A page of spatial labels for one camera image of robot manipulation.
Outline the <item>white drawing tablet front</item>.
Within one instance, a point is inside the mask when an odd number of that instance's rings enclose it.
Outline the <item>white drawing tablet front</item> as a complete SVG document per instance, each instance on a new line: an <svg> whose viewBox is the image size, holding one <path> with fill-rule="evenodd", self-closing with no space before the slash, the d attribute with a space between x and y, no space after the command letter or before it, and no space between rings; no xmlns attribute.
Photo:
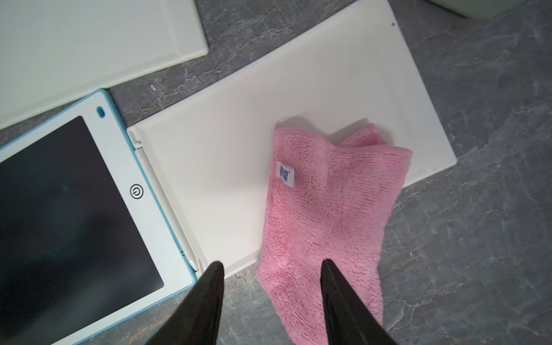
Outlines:
<svg viewBox="0 0 552 345"><path fill-rule="evenodd" d="M3 1L1 127L207 53L194 1Z"/></svg>

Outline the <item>white drawing tablet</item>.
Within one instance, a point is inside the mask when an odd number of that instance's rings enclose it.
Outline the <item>white drawing tablet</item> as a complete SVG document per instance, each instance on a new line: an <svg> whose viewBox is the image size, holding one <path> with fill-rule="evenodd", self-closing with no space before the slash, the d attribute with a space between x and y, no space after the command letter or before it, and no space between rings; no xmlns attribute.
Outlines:
<svg viewBox="0 0 552 345"><path fill-rule="evenodd" d="M127 130L197 275L258 259L276 126L338 143L376 124L413 152L413 184L457 163L387 1L355 1Z"/></svg>
<svg viewBox="0 0 552 345"><path fill-rule="evenodd" d="M194 1L3 1L1 127L207 53Z"/></svg>

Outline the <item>pink cleaning cloth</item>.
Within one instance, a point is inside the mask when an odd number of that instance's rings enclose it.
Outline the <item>pink cleaning cloth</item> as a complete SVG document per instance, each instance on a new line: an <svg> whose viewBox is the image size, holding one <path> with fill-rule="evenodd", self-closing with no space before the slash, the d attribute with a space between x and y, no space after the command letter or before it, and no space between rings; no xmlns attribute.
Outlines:
<svg viewBox="0 0 552 345"><path fill-rule="evenodd" d="M277 128L257 278L295 344L326 344L321 266L333 260L378 322L384 228L412 152L369 124L333 145Z"/></svg>

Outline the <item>blue framed drawing tablet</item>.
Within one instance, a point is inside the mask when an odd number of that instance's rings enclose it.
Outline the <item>blue framed drawing tablet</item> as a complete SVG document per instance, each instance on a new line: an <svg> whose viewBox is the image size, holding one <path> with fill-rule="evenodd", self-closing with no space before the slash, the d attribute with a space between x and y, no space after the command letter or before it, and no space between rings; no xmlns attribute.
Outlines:
<svg viewBox="0 0 552 345"><path fill-rule="evenodd" d="M195 283L106 91L1 148L1 343L79 344Z"/></svg>

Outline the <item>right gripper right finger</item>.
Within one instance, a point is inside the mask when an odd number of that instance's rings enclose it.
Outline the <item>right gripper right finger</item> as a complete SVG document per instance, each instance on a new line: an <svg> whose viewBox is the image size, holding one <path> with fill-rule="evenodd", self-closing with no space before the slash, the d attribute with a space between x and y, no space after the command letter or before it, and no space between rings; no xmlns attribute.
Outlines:
<svg viewBox="0 0 552 345"><path fill-rule="evenodd" d="M394 344L333 262L321 264L321 294L330 344Z"/></svg>

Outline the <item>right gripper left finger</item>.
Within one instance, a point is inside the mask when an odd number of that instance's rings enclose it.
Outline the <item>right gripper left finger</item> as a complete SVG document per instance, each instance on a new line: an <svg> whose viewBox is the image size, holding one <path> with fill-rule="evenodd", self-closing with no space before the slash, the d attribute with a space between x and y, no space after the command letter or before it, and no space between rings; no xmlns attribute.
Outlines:
<svg viewBox="0 0 552 345"><path fill-rule="evenodd" d="M224 300L224 266L211 263L148 344L215 344Z"/></svg>

